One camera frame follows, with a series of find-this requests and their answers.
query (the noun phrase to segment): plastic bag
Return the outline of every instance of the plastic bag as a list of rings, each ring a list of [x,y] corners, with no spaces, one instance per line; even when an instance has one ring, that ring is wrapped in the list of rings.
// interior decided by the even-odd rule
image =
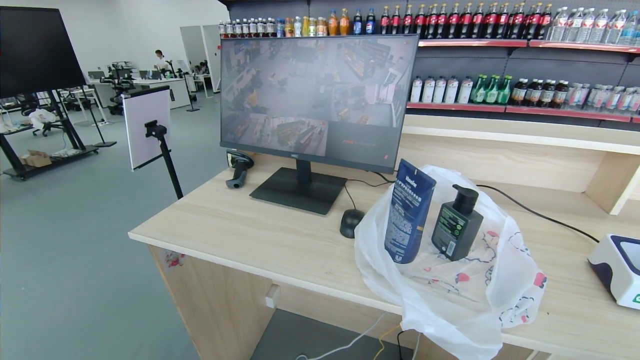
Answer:
[[[501,329],[536,318],[547,278],[536,266],[515,220],[460,173],[425,166],[437,181],[416,259],[393,262],[384,248],[393,186],[355,229],[356,264],[367,286],[402,306],[403,330],[415,329],[459,359],[491,359]],[[484,216],[469,255],[449,261],[431,234],[440,206],[455,199],[453,184],[478,191]]]

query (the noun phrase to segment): white device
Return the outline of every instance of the white device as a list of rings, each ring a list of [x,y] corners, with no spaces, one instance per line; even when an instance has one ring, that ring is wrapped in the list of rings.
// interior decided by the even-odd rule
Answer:
[[[618,305],[640,310],[640,239],[608,234],[588,259]]]

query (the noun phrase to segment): large tv screen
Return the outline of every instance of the large tv screen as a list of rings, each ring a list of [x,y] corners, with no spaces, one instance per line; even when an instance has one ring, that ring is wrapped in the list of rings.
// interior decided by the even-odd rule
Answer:
[[[0,6],[0,98],[84,84],[58,9]]]
[[[223,39],[221,146],[393,171],[417,41]]]

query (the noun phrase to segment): green bottle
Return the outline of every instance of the green bottle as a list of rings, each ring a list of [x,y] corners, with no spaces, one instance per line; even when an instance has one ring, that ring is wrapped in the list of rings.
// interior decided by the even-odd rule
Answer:
[[[511,79],[513,77],[510,75],[504,76],[504,81],[502,82],[502,86],[498,91],[498,104],[507,105],[509,101],[509,97],[511,97]]]
[[[498,82],[500,81],[500,76],[491,75],[491,83],[487,86],[486,89],[486,99],[484,100],[487,104],[495,104],[498,100]]]
[[[484,96],[486,95],[486,75],[480,74],[478,76],[478,82],[476,83],[476,87],[471,90],[471,101],[476,104],[481,104],[484,101]]]

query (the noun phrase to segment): cardboard box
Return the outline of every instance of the cardboard box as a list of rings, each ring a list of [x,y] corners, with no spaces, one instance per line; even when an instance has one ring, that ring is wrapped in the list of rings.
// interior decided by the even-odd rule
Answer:
[[[47,165],[51,165],[51,159],[49,158],[49,154],[47,154],[46,152],[36,150],[28,151],[28,155],[22,155],[20,157],[20,162],[22,164],[32,167],[45,167]]]

